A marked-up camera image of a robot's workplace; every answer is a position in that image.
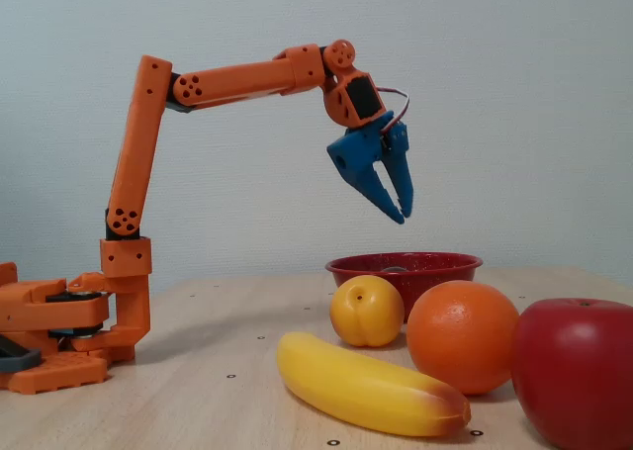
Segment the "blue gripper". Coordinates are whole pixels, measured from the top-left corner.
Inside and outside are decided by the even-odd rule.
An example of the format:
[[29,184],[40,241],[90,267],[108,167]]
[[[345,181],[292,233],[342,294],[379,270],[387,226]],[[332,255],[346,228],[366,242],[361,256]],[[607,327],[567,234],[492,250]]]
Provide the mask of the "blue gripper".
[[[407,126],[397,122],[383,136],[381,134],[381,129],[393,117],[394,112],[388,111],[362,128],[348,129],[326,151],[347,184],[392,221],[402,225],[412,211],[413,186],[407,163]],[[381,159],[397,193],[401,210],[394,204],[375,170],[375,163]]]

